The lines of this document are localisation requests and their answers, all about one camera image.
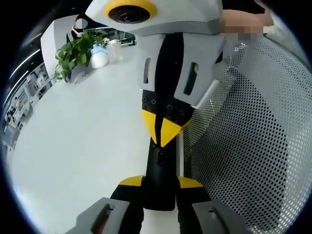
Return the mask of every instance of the white table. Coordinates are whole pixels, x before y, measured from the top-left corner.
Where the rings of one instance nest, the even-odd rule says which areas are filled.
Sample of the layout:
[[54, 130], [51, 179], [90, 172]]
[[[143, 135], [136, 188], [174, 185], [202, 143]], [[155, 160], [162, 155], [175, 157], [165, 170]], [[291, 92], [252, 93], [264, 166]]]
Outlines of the white table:
[[[45, 234], [76, 217], [123, 179], [145, 174], [150, 136], [141, 116], [137, 47], [79, 84], [58, 81], [36, 105], [16, 143], [12, 182]], [[141, 233], [178, 233], [177, 213], [146, 211]]]

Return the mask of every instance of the plant pot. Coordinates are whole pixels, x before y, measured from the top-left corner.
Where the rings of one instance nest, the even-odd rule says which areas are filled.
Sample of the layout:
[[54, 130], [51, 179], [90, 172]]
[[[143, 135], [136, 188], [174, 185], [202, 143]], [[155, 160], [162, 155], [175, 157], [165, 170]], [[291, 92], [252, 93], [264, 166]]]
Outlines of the plant pot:
[[87, 66], [86, 65], [78, 65], [73, 68], [73, 70], [69, 70], [67, 76], [65, 77], [66, 82], [77, 83], [79, 80], [85, 77]]

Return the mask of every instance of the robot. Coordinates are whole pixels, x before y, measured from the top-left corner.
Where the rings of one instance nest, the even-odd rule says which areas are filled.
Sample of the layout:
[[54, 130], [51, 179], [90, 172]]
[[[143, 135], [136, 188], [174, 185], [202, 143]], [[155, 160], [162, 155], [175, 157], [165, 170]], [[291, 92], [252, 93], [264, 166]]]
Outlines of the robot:
[[68, 234], [138, 234], [143, 208], [178, 207], [182, 234], [248, 233], [245, 221], [203, 186], [176, 176], [176, 136], [218, 84], [221, 0], [93, 0], [86, 15], [134, 34], [139, 47], [142, 115], [151, 135], [145, 176], [120, 182], [77, 217]]

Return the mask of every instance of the robot camera lens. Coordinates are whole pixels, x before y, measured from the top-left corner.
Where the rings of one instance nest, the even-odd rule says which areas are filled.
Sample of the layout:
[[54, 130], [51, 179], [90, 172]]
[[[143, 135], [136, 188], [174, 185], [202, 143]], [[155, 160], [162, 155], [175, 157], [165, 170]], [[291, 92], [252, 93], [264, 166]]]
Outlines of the robot camera lens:
[[119, 6], [109, 12], [109, 17], [119, 23], [142, 23], [150, 18], [150, 13], [139, 6]]

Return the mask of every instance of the yellow ring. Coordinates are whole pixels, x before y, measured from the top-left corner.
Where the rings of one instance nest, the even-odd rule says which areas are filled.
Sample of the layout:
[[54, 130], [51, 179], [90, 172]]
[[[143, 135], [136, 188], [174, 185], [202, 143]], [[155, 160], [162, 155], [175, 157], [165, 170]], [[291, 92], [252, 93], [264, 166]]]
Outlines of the yellow ring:
[[104, 7], [104, 14], [109, 16], [110, 11], [119, 6], [139, 6], [150, 13], [149, 19], [157, 15], [156, 6], [148, 0], [112, 0]]

